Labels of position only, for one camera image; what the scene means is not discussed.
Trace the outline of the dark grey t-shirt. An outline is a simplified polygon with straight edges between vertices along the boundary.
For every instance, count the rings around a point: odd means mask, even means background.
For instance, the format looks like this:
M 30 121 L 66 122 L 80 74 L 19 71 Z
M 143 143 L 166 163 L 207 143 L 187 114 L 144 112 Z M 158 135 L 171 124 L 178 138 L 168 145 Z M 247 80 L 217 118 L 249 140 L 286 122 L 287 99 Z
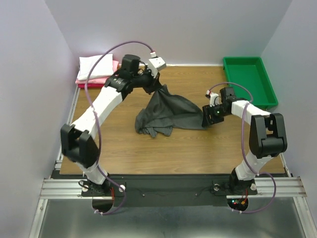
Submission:
M 155 138 L 161 133 L 170 136 L 174 128 L 204 130 L 203 112 L 192 101 L 171 94 L 167 85 L 158 89 L 135 119 L 135 131 Z

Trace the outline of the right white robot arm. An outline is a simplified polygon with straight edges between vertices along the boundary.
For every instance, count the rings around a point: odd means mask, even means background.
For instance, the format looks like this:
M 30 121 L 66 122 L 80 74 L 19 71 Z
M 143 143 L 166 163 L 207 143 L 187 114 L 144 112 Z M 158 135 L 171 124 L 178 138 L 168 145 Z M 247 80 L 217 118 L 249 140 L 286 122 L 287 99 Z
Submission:
M 236 195 L 242 192 L 255 192 L 254 179 L 262 167 L 272 158 L 287 149 L 285 123 L 282 114 L 269 113 L 254 106 L 251 101 L 238 98 L 233 87 L 224 87 L 220 93 L 206 92 L 209 104 L 203 106 L 202 127 L 224 121 L 225 116 L 234 115 L 249 124 L 249 151 L 241 145 L 243 160 L 233 169 L 229 181 L 215 184 L 215 191 Z

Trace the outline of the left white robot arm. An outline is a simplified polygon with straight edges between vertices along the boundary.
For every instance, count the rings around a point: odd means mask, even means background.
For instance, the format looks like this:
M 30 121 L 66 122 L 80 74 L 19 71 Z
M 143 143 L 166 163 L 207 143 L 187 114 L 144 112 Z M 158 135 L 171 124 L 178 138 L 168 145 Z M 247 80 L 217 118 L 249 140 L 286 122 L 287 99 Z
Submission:
M 106 118 L 135 88 L 143 88 L 148 94 L 161 87 L 160 71 L 166 67 L 165 61 L 151 53 L 149 63 L 139 68 L 140 58 L 125 55 L 119 68 L 110 76 L 99 95 L 72 124 L 64 124 L 60 130 L 61 152 L 74 162 L 86 175 L 85 189 L 93 189 L 98 195 L 110 191 L 109 174 L 99 166 L 101 146 L 95 137 L 101 135 L 101 125 Z

